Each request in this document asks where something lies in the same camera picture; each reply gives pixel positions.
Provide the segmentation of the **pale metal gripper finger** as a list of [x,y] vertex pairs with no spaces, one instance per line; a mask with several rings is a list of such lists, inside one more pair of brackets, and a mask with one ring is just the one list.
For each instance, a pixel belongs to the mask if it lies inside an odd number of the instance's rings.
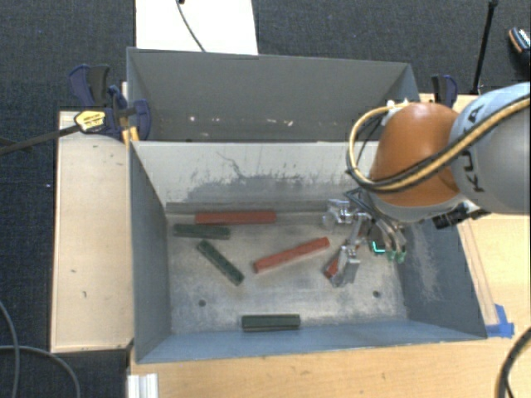
[[353,208],[350,201],[329,199],[326,203],[326,210],[322,215],[322,225],[325,228],[334,228],[338,225],[351,225],[353,218]]
[[352,284],[360,264],[356,249],[351,245],[341,245],[329,264],[329,282],[335,288]]

